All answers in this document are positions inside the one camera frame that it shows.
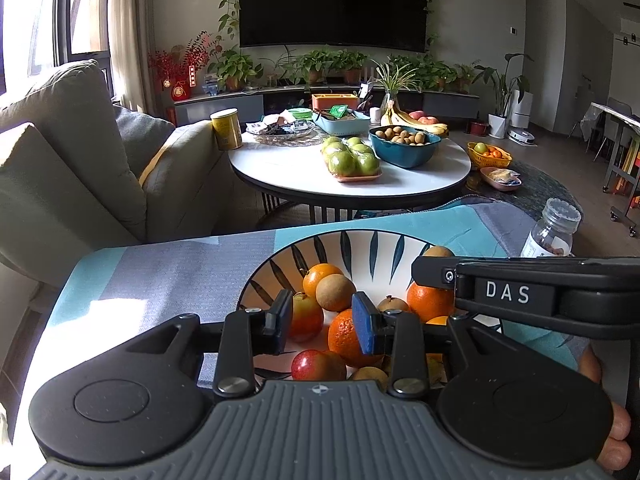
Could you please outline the person's right hand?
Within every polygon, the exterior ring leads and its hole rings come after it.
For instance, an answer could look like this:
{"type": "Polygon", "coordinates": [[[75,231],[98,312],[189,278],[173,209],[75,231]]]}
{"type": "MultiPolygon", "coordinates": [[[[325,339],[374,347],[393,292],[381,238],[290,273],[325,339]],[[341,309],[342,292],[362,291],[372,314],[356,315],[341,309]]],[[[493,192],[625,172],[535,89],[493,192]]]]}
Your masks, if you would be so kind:
{"type": "MultiPolygon", "coordinates": [[[[578,370],[580,374],[600,385],[602,366],[590,344],[582,352],[578,370]]],[[[613,402],[612,408],[614,414],[612,427],[597,459],[597,463],[608,472],[624,469],[631,459],[631,447],[626,442],[626,437],[631,430],[631,418],[620,404],[613,402]]]]}

